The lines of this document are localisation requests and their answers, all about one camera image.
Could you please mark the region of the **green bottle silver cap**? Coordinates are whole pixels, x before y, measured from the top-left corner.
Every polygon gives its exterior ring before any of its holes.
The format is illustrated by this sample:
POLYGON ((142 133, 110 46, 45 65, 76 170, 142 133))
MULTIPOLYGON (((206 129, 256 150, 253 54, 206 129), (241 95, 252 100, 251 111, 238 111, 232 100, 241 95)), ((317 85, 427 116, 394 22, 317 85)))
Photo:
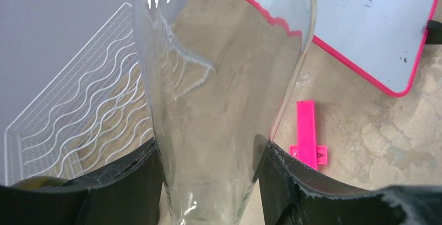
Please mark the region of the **green bottle silver cap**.
POLYGON ((51 176, 33 176, 18 181, 17 183, 13 184, 11 187, 22 190, 35 190, 46 186, 58 187, 66 182, 68 182, 68 179, 51 177, 51 176))

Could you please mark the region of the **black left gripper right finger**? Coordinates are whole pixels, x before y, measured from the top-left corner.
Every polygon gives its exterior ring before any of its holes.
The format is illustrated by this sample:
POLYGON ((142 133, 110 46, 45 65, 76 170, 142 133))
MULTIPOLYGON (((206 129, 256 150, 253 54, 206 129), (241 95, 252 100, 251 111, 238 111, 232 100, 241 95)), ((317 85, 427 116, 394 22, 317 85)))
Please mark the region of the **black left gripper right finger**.
POLYGON ((328 177, 264 136, 254 138, 265 224, 441 224, 441 187, 365 190, 328 177))

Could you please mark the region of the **small clear bottle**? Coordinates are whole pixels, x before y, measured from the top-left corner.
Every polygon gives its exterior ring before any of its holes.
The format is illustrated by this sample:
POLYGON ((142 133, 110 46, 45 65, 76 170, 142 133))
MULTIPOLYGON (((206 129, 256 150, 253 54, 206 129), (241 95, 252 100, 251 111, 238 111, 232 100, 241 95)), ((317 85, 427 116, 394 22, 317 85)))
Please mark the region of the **small clear bottle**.
POLYGON ((134 0, 172 224, 239 224, 313 37, 316 0, 134 0))

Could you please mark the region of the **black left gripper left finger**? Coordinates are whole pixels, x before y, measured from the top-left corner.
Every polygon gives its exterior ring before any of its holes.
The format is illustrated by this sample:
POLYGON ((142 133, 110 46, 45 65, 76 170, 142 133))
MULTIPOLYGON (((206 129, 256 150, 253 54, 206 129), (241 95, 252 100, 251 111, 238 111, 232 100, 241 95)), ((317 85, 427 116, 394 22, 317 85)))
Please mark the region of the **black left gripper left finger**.
POLYGON ((161 164, 154 139, 59 186, 1 187, 1 224, 158 224, 161 164))

